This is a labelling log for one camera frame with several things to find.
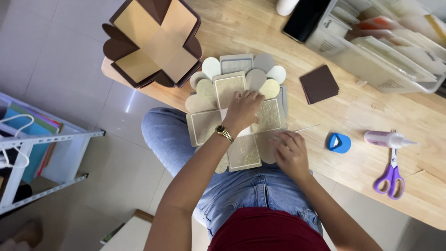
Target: woman's left hand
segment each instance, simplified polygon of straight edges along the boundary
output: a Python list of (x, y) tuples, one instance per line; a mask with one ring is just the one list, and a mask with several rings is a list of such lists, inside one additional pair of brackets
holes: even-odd
[(222, 125), (236, 137), (240, 131), (252, 123), (258, 123), (259, 118), (256, 117), (256, 113), (263, 100), (265, 96), (256, 91), (246, 90), (243, 94), (235, 92)]

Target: black phone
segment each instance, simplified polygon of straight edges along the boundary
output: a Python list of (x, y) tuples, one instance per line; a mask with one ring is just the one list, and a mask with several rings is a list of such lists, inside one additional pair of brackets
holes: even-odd
[(299, 0), (282, 32), (299, 43), (305, 43), (329, 3), (330, 0)]

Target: glue bottle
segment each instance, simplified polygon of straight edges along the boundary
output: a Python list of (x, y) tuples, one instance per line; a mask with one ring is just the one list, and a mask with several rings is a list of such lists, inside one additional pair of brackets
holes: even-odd
[(381, 131), (367, 131), (364, 134), (365, 142), (377, 145), (385, 146), (389, 148), (401, 148), (410, 144), (419, 145), (420, 143), (410, 141), (408, 138), (404, 138), (404, 135), (394, 132), (381, 132)]

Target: blue jeans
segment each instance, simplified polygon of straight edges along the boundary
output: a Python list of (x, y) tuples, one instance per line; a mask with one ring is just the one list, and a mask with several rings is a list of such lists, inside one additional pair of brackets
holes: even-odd
[[(176, 109), (153, 108), (142, 121), (142, 134), (165, 168), (176, 176), (194, 155), (186, 114)], [(241, 207), (269, 207), (302, 218), (322, 235), (322, 225), (303, 192), (277, 165), (214, 173), (197, 208), (212, 238), (229, 216)]]

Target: wooden table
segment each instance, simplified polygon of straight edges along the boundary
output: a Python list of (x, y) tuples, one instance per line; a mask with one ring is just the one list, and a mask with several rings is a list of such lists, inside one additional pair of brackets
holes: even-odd
[[(446, 230), (446, 100), (435, 95), (383, 94), (303, 45), (281, 33), (288, 18), (275, 10), (276, 0), (186, 0), (199, 13), (202, 24), (197, 38), (203, 59), (221, 55), (269, 53), (287, 71), (288, 129), (303, 131), (310, 168), (355, 191), (393, 207), (431, 226)], [(104, 59), (104, 74), (130, 86)], [(339, 95), (308, 105), (299, 77), (327, 64), (336, 79)], [(140, 92), (179, 110), (192, 88), (165, 88), (151, 84)], [(389, 163), (388, 148), (366, 144), (366, 130), (398, 129), (420, 146), (398, 151), (405, 193), (400, 200), (376, 193), (373, 182)], [(330, 132), (349, 136), (351, 149), (345, 154), (328, 151)]]

